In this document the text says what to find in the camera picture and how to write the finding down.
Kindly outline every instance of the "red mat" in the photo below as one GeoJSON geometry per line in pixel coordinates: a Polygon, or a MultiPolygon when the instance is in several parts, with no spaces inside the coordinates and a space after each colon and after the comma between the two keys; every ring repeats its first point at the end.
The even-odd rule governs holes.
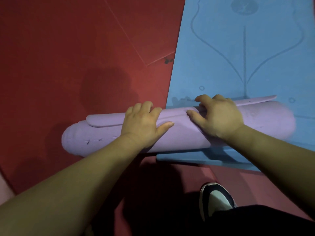
{"type": "Polygon", "coordinates": [[[185,0],[0,0],[0,166],[20,193],[80,157],[88,114],[165,107],[185,0]]]}

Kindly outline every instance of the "black sneaker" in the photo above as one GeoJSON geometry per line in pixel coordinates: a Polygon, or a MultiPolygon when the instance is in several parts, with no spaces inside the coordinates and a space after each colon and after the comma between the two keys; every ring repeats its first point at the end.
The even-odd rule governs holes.
{"type": "Polygon", "coordinates": [[[203,185],[199,196],[199,210],[203,221],[207,221],[215,211],[236,208],[232,196],[218,183],[203,185]]]}

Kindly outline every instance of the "purple yoga mat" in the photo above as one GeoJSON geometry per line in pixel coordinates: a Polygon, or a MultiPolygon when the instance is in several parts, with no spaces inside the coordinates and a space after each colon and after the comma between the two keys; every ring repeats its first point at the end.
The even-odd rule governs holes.
{"type": "MultiPolygon", "coordinates": [[[[243,115],[244,123],[260,132],[278,139],[287,139],[295,131],[293,113],[282,103],[271,101],[276,95],[235,101],[243,115]]],[[[202,107],[165,109],[161,112],[157,126],[172,121],[175,123],[147,152],[192,150],[225,146],[217,138],[205,136],[186,114],[187,110],[206,114],[202,107]]],[[[68,127],[62,135],[63,148],[83,157],[108,145],[120,136],[124,113],[88,115],[68,127]]]]}

